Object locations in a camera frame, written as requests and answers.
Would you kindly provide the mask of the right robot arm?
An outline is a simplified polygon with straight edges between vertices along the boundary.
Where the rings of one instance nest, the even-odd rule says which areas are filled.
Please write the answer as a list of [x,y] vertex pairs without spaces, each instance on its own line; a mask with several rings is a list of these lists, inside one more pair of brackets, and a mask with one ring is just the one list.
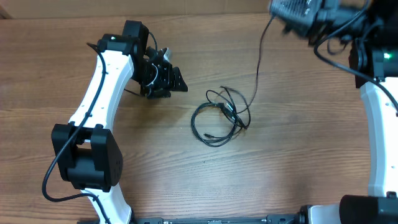
[[350,44],[349,64],[368,120],[371,170],[366,196],[345,195],[332,205],[305,205],[295,215],[268,215],[267,223],[397,222],[397,2],[271,0],[272,17],[314,49],[337,38]]

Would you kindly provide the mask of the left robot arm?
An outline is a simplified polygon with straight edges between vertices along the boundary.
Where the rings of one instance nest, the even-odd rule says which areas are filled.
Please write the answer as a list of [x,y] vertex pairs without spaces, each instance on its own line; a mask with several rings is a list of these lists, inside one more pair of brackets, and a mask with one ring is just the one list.
[[105,34],[90,47],[97,54],[93,78],[76,112],[67,124],[56,124],[51,133],[55,159],[42,182],[44,197],[54,167],[61,178],[88,197],[98,223],[133,223],[134,212],[126,203],[119,180],[123,155],[113,136],[113,124],[129,80],[138,82],[139,96],[169,98],[173,91],[186,92],[178,67],[170,63],[170,50],[147,46],[152,36],[140,21],[126,21],[120,35]]

